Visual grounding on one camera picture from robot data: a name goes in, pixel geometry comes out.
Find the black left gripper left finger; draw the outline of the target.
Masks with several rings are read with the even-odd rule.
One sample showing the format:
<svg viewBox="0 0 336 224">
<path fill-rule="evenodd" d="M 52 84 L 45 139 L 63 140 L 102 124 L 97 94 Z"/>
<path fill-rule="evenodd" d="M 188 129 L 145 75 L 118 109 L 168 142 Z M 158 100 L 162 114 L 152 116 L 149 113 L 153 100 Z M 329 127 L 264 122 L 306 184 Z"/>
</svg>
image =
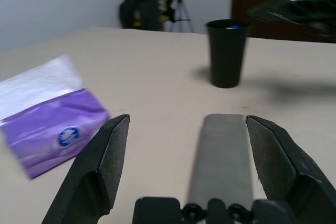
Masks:
<svg viewBox="0 0 336 224">
<path fill-rule="evenodd" d="M 108 120 L 77 155 L 43 223 L 98 223 L 114 206 L 130 116 Z"/>
</svg>

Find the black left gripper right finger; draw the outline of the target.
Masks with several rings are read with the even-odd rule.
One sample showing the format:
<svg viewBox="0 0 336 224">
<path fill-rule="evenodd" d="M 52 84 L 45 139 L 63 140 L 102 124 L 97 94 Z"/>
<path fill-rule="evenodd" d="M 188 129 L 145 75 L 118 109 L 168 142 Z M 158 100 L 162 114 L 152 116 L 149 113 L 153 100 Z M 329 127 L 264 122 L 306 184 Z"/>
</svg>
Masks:
<svg viewBox="0 0 336 224">
<path fill-rule="evenodd" d="M 297 223 L 335 223 L 335 188 L 288 132 L 272 121 L 246 117 L 253 159 L 269 200 L 284 200 Z"/>
</svg>

